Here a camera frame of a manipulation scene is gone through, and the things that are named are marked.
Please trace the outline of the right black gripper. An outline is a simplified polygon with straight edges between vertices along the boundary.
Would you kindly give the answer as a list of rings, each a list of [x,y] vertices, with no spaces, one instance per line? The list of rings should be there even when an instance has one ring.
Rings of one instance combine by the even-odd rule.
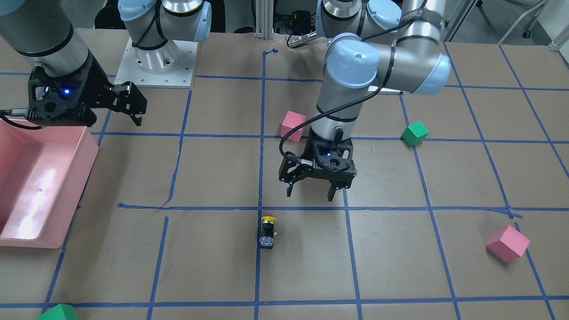
[[[30,122],[96,122],[93,108],[106,108],[128,115],[135,126],[142,125],[148,100],[132,82],[115,86],[93,54],[79,69],[64,76],[49,76],[37,62],[28,80]]]

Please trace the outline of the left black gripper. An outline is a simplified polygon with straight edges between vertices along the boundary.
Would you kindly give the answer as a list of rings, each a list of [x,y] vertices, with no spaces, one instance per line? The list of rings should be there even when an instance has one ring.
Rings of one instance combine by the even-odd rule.
[[[281,138],[279,150],[283,161],[279,169],[279,180],[288,184],[288,198],[292,194],[293,185],[305,178],[328,180],[329,202],[333,201],[337,191],[350,188],[357,170],[352,160],[352,141],[350,138],[342,140],[343,134],[343,131],[336,131],[332,140],[326,140],[310,131],[301,156],[282,150],[290,133]]]

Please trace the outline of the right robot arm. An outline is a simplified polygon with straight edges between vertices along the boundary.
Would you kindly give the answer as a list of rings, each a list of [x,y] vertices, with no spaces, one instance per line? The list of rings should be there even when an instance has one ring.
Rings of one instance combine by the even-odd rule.
[[[205,42],[211,30],[212,8],[205,0],[120,0],[116,6],[136,61],[147,72],[158,71],[150,55],[160,55],[161,69],[172,67],[175,41]],[[3,0],[1,37],[32,66],[28,106],[2,110],[7,124],[26,130],[92,126],[93,109],[106,108],[141,125],[146,97],[131,81],[108,81],[58,0]]]

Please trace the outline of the pink cube near left arm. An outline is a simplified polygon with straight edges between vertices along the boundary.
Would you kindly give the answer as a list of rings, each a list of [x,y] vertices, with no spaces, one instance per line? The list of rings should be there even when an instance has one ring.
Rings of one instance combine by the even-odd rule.
[[[500,260],[508,263],[520,259],[530,243],[529,238],[515,227],[508,225],[508,227],[500,229],[492,235],[486,244],[486,248]]]

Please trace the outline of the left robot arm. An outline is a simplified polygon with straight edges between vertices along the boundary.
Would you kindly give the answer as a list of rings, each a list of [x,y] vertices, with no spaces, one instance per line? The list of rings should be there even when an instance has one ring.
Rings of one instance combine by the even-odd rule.
[[[439,52],[444,0],[320,0],[316,33],[329,38],[315,114],[279,143],[279,180],[330,182],[329,201],[357,174],[352,132],[362,104],[383,88],[435,95],[449,78]]]

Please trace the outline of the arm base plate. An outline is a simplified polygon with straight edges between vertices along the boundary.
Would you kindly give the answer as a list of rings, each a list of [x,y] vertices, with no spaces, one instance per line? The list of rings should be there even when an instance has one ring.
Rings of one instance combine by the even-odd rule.
[[[170,40],[162,48],[145,51],[128,39],[114,85],[130,81],[139,88],[191,89],[199,45]]]

